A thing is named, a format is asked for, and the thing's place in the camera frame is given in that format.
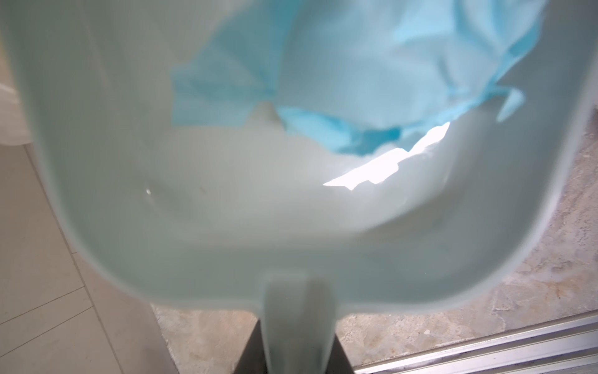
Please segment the cyan paper scrap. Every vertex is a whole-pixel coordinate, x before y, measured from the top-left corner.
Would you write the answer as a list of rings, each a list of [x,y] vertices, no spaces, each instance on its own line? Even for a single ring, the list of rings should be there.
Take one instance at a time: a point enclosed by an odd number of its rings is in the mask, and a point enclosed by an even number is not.
[[[496,96],[537,44],[544,1],[253,1],[171,74],[178,125],[240,126],[272,104],[286,131],[328,151],[410,150]]]

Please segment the aluminium mounting rail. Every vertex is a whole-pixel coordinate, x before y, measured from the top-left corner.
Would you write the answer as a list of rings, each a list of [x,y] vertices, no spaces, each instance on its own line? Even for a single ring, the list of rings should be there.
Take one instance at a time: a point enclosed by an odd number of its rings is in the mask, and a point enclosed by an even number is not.
[[[596,373],[597,312],[452,344],[356,373]]]

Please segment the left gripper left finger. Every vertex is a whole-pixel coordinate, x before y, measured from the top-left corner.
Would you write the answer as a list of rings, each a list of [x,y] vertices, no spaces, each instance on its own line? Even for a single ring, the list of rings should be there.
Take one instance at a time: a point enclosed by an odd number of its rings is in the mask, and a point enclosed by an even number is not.
[[[266,353],[260,320],[256,322],[233,374],[266,374]]]

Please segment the grey-green plastic dustpan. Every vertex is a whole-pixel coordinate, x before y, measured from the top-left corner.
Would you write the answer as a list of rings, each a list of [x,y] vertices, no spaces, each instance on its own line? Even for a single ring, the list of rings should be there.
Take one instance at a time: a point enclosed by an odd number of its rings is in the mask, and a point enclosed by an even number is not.
[[[148,3],[4,1],[1,39],[40,177],[68,242],[127,293],[259,316],[280,372],[317,372],[350,313],[443,309],[493,287],[551,219],[593,107],[597,4],[548,6],[543,35],[493,99],[426,154],[354,190],[356,164],[287,136],[261,105],[234,129],[169,125]]]

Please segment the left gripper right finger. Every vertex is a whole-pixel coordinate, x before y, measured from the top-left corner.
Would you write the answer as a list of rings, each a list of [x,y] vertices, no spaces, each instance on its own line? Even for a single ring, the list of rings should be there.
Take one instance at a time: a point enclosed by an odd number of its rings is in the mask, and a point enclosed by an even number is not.
[[[334,337],[330,359],[326,367],[326,374],[354,374],[353,367],[347,358],[338,336]]]

